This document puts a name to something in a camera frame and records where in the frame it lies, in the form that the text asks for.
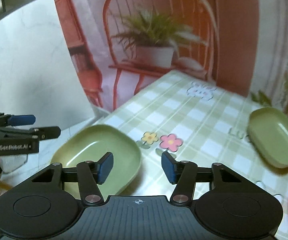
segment tablecloth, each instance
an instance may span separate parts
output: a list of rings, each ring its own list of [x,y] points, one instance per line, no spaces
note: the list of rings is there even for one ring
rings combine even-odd
[[[146,132],[156,133],[157,139],[174,134],[183,141],[173,149],[178,148],[176,160],[193,161],[200,167],[223,163],[274,195],[284,210],[276,237],[288,239],[288,169],[266,164],[246,133],[250,113],[260,107],[179,71],[164,75],[102,121],[143,145],[140,172],[123,194],[171,196],[175,185],[161,168],[161,140],[150,145],[141,139]],[[207,183],[198,183],[194,198],[208,188]]]

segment green bowl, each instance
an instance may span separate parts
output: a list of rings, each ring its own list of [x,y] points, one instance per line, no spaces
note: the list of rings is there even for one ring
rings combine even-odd
[[[141,165],[141,151],[124,133],[108,125],[94,125],[77,133],[54,154],[51,163],[75,167],[84,161],[98,161],[106,152],[114,156],[113,168],[105,183],[98,185],[103,198],[118,195],[135,178]],[[77,183],[65,183],[64,190],[80,199]]]
[[[288,117],[284,113],[272,107],[255,110],[250,114],[247,132],[269,164],[288,167]]]

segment printed backdrop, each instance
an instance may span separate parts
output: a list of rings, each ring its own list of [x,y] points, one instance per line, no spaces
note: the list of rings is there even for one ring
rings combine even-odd
[[[112,111],[178,69],[288,115],[288,0],[55,3],[79,80],[97,106]],[[172,28],[186,38],[179,49],[183,39],[171,42]]]

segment black circular cover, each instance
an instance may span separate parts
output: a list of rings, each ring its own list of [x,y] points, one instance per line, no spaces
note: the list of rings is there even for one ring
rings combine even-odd
[[[70,226],[77,215],[76,199],[60,189],[37,189],[30,195],[9,191],[0,196],[0,232],[13,238],[55,235]]]
[[[209,191],[196,202],[195,213],[208,230],[237,239],[260,239],[276,230],[283,210],[278,200],[263,193]]]

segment cartoon bunny print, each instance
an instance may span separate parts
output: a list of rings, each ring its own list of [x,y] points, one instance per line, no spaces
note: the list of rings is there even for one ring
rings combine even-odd
[[[209,101],[214,97],[213,91],[215,90],[215,87],[192,82],[192,86],[187,90],[187,95],[190,97],[199,97],[203,101]]]

